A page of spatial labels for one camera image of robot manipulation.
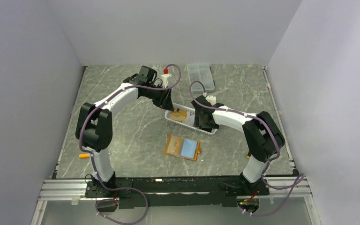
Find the white plastic basket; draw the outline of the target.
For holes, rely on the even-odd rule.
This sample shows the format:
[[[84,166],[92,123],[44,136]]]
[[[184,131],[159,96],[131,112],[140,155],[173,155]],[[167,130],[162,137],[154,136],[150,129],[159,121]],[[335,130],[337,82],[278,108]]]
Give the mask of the white plastic basket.
[[[217,132],[217,128],[201,129],[194,127],[195,109],[184,105],[173,103],[174,111],[167,110],[165,112],[165,119],[168,121],[184,126],[194,131],[199,131],[207,135],[213,135]]]

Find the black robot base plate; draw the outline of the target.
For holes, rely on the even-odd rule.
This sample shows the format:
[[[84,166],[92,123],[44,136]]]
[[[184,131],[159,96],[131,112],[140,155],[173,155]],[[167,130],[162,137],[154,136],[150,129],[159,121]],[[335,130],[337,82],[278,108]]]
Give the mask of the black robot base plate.
[[[88,181],[85,197],[117,198],[120,209],[132,209],[145,205],[232,207],[242,198],[256,199],[270,194],[263,182],[247,185],[239,175],[117,178],[115,185],[118,191],[104,190],[97,180]]]

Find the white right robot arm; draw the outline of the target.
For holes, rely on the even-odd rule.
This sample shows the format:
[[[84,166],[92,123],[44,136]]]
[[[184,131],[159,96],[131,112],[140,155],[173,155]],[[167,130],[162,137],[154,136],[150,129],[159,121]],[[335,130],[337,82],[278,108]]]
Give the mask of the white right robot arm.
[[[271,115],[262,111],[258,114],[240,112],[224,104],[212,105],[201,95],[191,102],[195,109],[194,126],[204,129],[218,129],[221,125],[244,134],[250,158],[240,175],[240,190],[250,195],[257,190],[262,174],[268,169],[271,159],[280,156],[285,138]]]

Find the orange leather card holder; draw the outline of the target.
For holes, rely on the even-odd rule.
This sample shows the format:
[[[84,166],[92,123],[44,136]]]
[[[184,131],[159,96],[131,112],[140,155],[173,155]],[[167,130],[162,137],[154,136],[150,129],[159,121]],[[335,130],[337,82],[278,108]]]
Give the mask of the orange leather card holder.
[[[198,154],[201,153],[200,141],[188,139],[188,138],[183,138],[183,142],[182,142],[182,146],[181,146],[179,155],[167,154],[166,147],[167,147],[167,141],[165,144],[164,154],[173,156],[173,157],[177,157],[177,158],[192,160],[192,161],[196,161]]]

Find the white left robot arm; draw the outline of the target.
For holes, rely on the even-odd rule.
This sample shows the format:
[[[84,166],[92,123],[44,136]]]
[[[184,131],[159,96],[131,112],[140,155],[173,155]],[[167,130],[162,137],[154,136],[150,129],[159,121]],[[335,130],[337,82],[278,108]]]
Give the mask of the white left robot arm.
[[[117,187],[107,149],[113,138],[113,117],[140,97],[152,100],[158,108],[174,111],[171,93],[179,80],[170,86],[170,77],[166,67],[159,75],[156,70],[141,66],[138,73],[126,78],[110,95],[93,104],[86,102],[81,106],[75,136],[80,150],[90,157],[92,181],[98,182],[97,190],[103,196],[112,196]]]

